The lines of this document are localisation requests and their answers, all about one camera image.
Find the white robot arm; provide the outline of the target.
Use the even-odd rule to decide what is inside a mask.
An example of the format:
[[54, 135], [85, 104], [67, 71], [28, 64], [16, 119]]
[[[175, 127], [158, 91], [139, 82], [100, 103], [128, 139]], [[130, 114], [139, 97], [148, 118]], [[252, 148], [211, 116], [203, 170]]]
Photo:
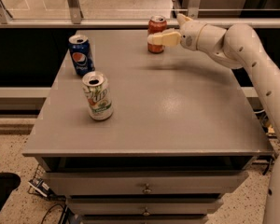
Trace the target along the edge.
[[[244, 68], [280, 143], [280, 69], [265, 51], [255, 30], [244, 23], [228, 29], [177, 16], [179, 29], [166, 29], [149, 35], [151, 45], [180, 45], [201, 51], [230, 69]], [[280, 154], [268, 187], [263, 224], [280, 224]]]

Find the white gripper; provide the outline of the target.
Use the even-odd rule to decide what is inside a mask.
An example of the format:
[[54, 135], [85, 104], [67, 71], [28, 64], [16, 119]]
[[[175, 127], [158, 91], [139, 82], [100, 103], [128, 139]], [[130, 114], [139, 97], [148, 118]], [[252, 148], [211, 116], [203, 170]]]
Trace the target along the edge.
[[195, 51], [197, 49], [198, 38], [205, 22], [193, 21], [192, 18], [184, 14], [177, 14], [177, 22], [179, 24], [179, 32], [175, 29], [166, 29], [162, 32], [151, 34], [147, 37], [150, 45], [156, 46], [176, 46], [180, 43], [185, 49]]

